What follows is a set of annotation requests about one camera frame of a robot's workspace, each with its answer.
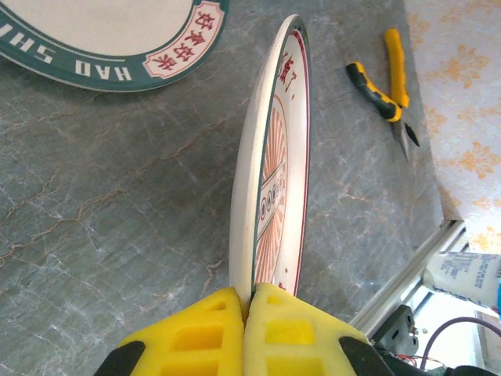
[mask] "wall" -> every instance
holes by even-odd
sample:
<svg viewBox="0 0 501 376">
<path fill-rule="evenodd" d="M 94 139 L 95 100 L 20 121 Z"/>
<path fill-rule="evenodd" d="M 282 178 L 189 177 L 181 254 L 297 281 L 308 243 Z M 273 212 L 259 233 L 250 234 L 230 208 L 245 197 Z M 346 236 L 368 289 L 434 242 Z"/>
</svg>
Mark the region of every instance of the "wall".
<svg viewBox="0 0 501 376">
<path fill-rule="evenodd" d="M 445 217 L 501 253 L 501 0 L 406 7 Z"/>
</svg>

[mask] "yellow foam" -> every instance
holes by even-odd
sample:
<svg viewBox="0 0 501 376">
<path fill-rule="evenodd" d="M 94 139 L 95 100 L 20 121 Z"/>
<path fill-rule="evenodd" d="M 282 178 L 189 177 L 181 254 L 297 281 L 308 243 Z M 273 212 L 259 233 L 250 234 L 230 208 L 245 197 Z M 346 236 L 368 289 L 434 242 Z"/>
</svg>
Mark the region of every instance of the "yellow foam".
<svg viewBox="0 0 501 376">
<path fill-rule="evenodd" d="M 125 338 L 146 348 L 131 376 L 240 376 L 243 321 L 233 288 Z"/>
<path fill-rule="evenodd" d="M 244 376 L 356 376 L 339 338 L 366 336 L 271 284 L 259 284 L 243 337 Z"/>
</svg>

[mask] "stone countertop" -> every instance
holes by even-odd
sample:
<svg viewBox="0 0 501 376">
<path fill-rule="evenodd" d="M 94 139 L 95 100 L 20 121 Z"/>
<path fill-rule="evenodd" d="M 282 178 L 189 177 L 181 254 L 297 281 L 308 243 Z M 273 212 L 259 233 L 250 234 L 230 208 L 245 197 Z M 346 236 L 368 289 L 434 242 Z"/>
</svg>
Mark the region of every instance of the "stone countertop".
<svg viewBox="0 0 501 376">
<path fill-rule="evenodd" d="M 312 51 L 299 298 L 350 320 L 440 224 L 401 0 L 232 1 L 207 62 L 150 92 L 90 92 L 2 59 L 0 374 L 92 374 L 131 331 L 228 284 L 248 97 L 291 13 Z M 344 72 L 360 60 L 387 92 L 389 27 L 407 54 L 411 163 Z"/>
</svg>

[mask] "plate with chinese characters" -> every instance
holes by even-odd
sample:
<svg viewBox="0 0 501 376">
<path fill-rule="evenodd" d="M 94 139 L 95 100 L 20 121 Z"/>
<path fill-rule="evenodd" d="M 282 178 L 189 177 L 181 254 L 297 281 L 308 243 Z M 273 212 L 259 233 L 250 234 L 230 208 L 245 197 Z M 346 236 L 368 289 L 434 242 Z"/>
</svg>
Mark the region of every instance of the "plate with chinese characters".
<svg viewBox="0 0 501 376">
<path fill-rule="evenodd" d="M 2 0 L 0 54 L 87 89 L 167 85 L 214 48 L 229 0 Z"/>
<path fill-rule="evenodd" d="M 229 279 L 246 306 L 257 283 L 297 291 L 308 197 L 309 87 L 305 25 L 289 16 L 256 80 L 236 162 Z"/>
</svg>

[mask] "gray marble surface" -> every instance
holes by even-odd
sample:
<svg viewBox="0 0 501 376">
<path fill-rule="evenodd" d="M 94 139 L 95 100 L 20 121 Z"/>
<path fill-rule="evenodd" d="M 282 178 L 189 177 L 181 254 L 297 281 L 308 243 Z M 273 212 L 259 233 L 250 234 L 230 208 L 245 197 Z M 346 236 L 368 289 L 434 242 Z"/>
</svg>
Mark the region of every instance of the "gray marble surface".
<svg viewBox="0 0 501 376">
<path fill-rule="evenodd" d="M 282 20 L 312 50 L 312 155 L 298 295 L 351 319 L 442 220 L 401 0 L 232 1 L 214 53 L 139 94 L 0 60 L 0 375 L 92 374 L 138 330 L 228 283 L 229 206 L 253 79 Z M 408 164 L 353 89 L 388 90 L 398 27 L 422 147 Z"/>
</svg>

